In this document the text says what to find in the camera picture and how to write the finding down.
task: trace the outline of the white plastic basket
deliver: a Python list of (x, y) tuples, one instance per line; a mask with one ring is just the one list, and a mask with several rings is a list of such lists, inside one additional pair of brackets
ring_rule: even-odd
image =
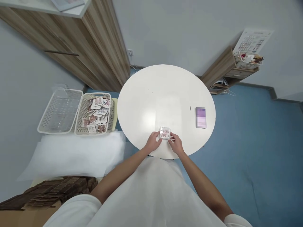
[[(247, 63), (244, 62), (241, 58), (242, 54), (245, 54), (246, 52), (244, 51), (239, 51), (239, 55), (235, 56), (235, 61), (236, 61), (236, 68), (241, 68), (241, 69), (255, 69), (257, 67), (259, 67), (260, 65), (262, 65), (262, 61), (260, 62), (260, 64), (254, 64), (254, 63)], [(251, 53), (251, 52), (247, 52), (246, 55), (254, 55), (256, 53)]]
[[(89, 118), (88, 113), (87, 113), (87, 107), (89, 104), (89, 99), (92, 98), (98, 98), (99, 96), (106, 96), (110, 98), (110, 108), (109, 108), (109, 114), (108, 114), (108, 121), (106, 124), (106, 131), (105, 133), (89, 133), (87, 128), (82, 127), (82, 118)], [(112, 126), (113, 126), (113, 120), (114, 120), (114, 110), (115, 110), (115, 105), (114, 105), (114, 100), (111, 98), (111, 95), (109, 93), (102, 93), (102, 92), (96, 92), (96, 93), (85, 93), (82, 96), (82, 99), (80, 101), (80, 108), (78, 110), (77, 114), (77, 120), (75, 124), (75, 134), (77, 136), (102, 136), (105, 135), (108, 132), (111, 132)]]
[(66, 134), (73, 129), (80, 100), (81, 90), (56, 90), (39, 122), (37, 131), (44, 134)]

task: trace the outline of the forearm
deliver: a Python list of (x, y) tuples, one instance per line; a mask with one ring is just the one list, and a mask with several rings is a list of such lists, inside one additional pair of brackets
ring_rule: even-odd
[(223, 196), (207, 176), (196, 166), (196, 164), (182, 153), (179, 158), (191, 180), (200, 199), (223, 221), (232, 214), (232, 210), (224, 200)]
[(103, 204), (105, 200), (137, 169), (150, 152), (143, 148), (106, 175), (91, 192)]

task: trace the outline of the person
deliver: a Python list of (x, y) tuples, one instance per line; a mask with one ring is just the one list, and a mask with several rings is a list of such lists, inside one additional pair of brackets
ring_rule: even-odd
[(186, 155), (178, 135), (168, 141), (197, 194), (178, 165), (155, 157), (162, 139), (153, 132), (144, 148), (117, 165), (93, 191), (66, 201), (45, 223), (59, 226), (232, 226), (251, 227), (232, 210), (214, 184)]

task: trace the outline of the hand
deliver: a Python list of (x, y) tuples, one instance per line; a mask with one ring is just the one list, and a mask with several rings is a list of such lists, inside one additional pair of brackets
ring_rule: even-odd
[(175, 152), (178, 156), (181, 154), (185, 154), (182, 146), (182, 141), (177, 134), (170, 133), (170, 140), (168, 140), (169, 145), (171, 146), (173, 152)]
[(146, 149), (148, 151), (148, 153), (153, 152), (160, 146), (162, 139), (159, 139), (158, 142), (156, 141), (156, 138), (159, 134), (160, 134), (160, 132), (152, 132), (151, 135), (149, 136), (149, 138), (144, 146), (144, 149)]

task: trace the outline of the white gown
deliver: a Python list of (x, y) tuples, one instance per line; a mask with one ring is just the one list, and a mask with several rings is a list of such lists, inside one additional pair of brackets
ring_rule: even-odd
[(185, 183), (176, 163), (146, 158), (137, 170), (101, 204), (91, 195), (65, 202), (45, 227), (251, 227), (232, 214), (224, 223)]

